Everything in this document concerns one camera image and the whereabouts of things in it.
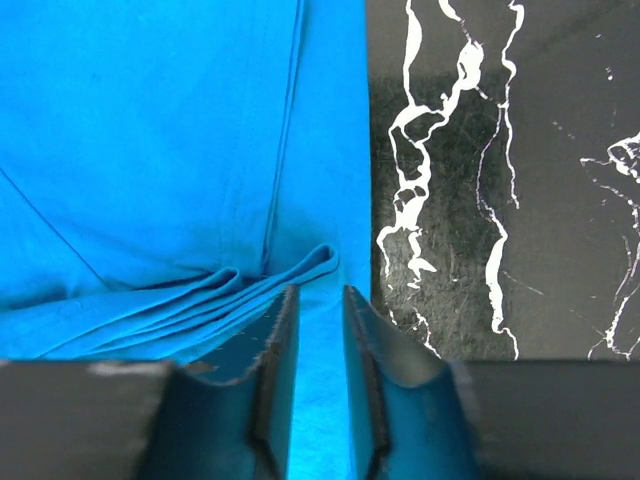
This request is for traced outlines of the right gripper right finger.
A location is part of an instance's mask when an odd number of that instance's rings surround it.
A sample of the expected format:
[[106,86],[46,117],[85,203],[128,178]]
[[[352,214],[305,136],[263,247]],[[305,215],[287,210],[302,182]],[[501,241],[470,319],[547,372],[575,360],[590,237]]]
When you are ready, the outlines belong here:
[[358,479],[635,479],[635,361],[447,361],[343,291]]

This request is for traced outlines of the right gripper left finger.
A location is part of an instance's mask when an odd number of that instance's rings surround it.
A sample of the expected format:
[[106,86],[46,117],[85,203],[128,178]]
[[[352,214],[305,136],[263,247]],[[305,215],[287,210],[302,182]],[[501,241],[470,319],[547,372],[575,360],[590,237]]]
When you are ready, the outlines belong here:
[[282,479],[299,290],[201,360],[1,365],[5,479]]

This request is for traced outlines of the blue t-shirt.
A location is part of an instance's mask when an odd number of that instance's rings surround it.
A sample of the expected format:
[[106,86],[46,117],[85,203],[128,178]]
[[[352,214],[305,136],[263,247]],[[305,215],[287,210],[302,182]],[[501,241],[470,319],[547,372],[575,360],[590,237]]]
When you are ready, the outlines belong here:
[[299,290],[287,473],[351,479],[362,1],[1,5],[1,365],[202,359]]

